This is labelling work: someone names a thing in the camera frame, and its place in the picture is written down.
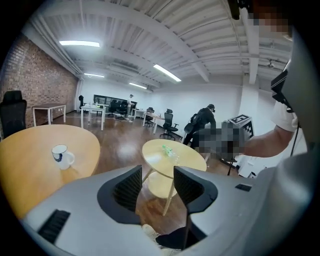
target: white ceiling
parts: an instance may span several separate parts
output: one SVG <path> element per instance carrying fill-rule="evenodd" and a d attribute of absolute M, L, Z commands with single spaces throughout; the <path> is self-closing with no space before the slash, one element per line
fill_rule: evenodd
<path fill-rule="evenodd" d="M 151 89 L 178 78 L 250 74 L 271 80 L 289 60 L 292 42 L 230 18 L 225 0 L 56 0 L 31 23 L 77 73 L 119 76 Z M 100 48 L 59 41 L 99 42 Z M 267 65 L 270 61 L 274 68 Z M 136 75 L 114 71 L 121 64 Z"/>

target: shoe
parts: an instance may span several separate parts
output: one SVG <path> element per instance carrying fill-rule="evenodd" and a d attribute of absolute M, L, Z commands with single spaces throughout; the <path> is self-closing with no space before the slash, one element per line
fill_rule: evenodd
<path fill-rule="evenodd" d="M 163 256 L 174 256 L 181 252 L 181 250 L 178 249 L 171 249 L 171 248 L 163 248 L 161 249 Z"/>
<path fill-rule="evenodd" d="M 142 230 L 143 232 L 157 245 L 157 246 L 161 246 L 157 243 L 156 238 L 158 236 L 160 236 L 159 233 L 157 233 L 152 226 L 148 225 L 148 224 L 144 224 L 142 226 Z"/>

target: wooden floor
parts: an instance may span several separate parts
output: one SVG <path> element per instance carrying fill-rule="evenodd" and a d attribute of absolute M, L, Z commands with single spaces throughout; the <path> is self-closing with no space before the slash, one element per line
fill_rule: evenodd
<path fill-rule="evenodd" d="M 80 114 L 72 112 L 66 115 L 66 124 L 81 126 Z M 101 146 L 100 159 L 94 174 L 108 172 L 114 169 L 142 165 L 142 177 L 149 170 L 143 157 L 142 146 L 147 141 L 158 139 L 164 130 L 158 126 L 156 134 L 152 127 L 142 127 L 143 120 L 136 118 L 134 122 L 119 121 L 106 118 L 104 130 L 101 131 L 101 118 L 92 114 L 90 124 L 84 117 L 84 128 L 92 132 L 99 140 Z M 53 120 L 53 124 L 63 124 L 63 117 Z M 207 162 L 207 172 L 227 175 L 229 167 L 217 160 Z M 232 176 L 238 176 L 231 169 Z M 166 200 L 157 198 L 150 193 L 147 187 L 148 180 L 143 184 L 136 206 L 136 214 L 141 218 L 142 224 L 151 225 L 160 234 L 170 233 L 186 224 L 186 208 L 178 195 L 172 198 L 167 214 L 163 217 Z"/>

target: black vent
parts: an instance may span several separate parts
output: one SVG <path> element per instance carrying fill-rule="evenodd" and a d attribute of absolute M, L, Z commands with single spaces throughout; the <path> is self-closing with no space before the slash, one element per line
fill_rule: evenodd
<path fill-rule="evenodd" d="M 104 183 L 98 191 L 97 200 L 101 209 L 116 222 L 140 225 L 140 217 L 135 211 L 141 188 L 142 167 L 137 165 Z"/>
<path fill-rule="evenodd" d="M 137 198 L 141 188 L 142 172 L 136 171 L 114 187 L 114 200 L 129 211 L 136 212 Z"/>
<path fill-rule="evenodd" d="M 70 212 L 65 210 L 55 210 L 48 220 L 42 225 L 38 234 L 48 242 L 54 244 L 69 216 Z"/>
<path fill-rule="evenodd" d="M 174 167 L 173 177 L 174 187 L 188 214 L 203 212 L 218 197 L 218 189 L 212 182 L 199 178 L 181 167 Z"/>
<path fill-rule="evenodd" d="M 188 205 L 200 197 L 205 191 L 204 186 L 181 172 L 177 172 L 174 175 L 174 187 L 179 191 L 179 196 L 184 205 Z"/>

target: human arm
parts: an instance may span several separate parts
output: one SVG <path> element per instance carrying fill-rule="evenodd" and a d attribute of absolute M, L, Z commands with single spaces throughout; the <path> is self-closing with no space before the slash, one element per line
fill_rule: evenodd
<path fill-rule="evenodd" d="M 216 128 L 216 120 L 215 120 L 215 117 L 214 117 L 214 115 L 213 114 L 211 114 L 210 116 L 209 116 L 209 122 L 210 122 L 210 124 L 211 124 L 211 128 Z"/>
<path fill-rule="evenodd" d="M 274 157 L 286 149 L 294 132 L 282 129 L 278 125 L 273 130 L 254 136 L 244 144 L 244 155 L 252 157 Z"/>

